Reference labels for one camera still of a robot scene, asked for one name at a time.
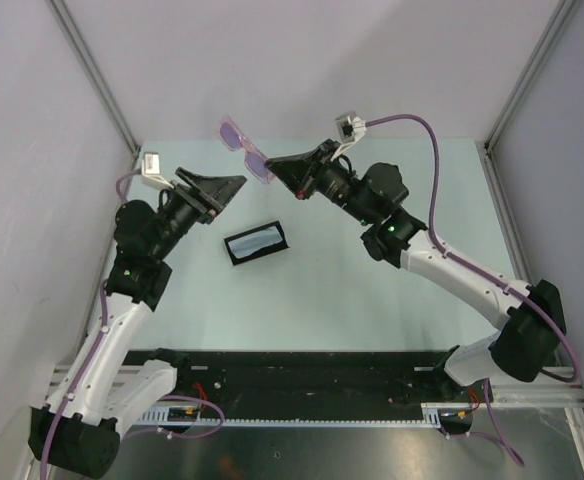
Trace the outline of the pink purple sunglasses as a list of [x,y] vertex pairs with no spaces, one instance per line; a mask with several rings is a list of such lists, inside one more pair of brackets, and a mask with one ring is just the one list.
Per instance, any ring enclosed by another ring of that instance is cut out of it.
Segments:
[[257,180],[270,184],[275,179],[274,174],[266,166],[268,157],[254,145],[229,116],[221,119],[218,136],[229,151],[244,154],[244,165]]

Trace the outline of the black glasses case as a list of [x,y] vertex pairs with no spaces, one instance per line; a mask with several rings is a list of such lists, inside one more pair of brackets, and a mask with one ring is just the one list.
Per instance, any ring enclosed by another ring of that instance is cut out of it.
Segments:
[[231,235],[223,243],[233,266],[245,264],[289,248],[283,226],[279,221]]

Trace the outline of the light blue cleaning cloth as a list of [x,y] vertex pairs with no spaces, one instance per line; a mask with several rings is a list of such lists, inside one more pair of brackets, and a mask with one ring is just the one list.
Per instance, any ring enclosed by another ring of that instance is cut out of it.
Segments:
[[280,231],[275,226],[271,226],[231,240],[228,246],[236,259],[244,259],[265,248],[275,246],[281,241]]

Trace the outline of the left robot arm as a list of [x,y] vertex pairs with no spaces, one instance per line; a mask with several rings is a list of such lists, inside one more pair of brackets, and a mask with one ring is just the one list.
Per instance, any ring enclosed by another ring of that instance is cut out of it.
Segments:
[[210,177],[183,168],[176,175],[172,182],[153,180],[158,207],[127,200],[116,212],[116,255],[98,290],[100,316],[57,389],[31,410],[28,445],[42,479],[51,467],[102,478],[148,409],[192,390],[192,374],[162,359],[147,361],[123,386],[112,387],[166,290],[172,274],[167,256],[195,224],[212,223],[246,182],[242,175]]

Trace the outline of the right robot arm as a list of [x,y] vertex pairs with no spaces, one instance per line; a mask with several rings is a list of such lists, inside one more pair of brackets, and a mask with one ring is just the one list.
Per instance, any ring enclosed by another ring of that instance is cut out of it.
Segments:
[[558,288],[547,280],[509,279],[449,247],[403,208],[409,190],[397,166],[377,162],[358,176],[333,140],[265,166],[297,199],[319,193],[365,226],[361,240],[372,259],[433,282],[495,328],[491,336],[452,348],[436,366],[433,388],[441,399],[456,401],[498,373],[525,383],[545,373],[566,332]]

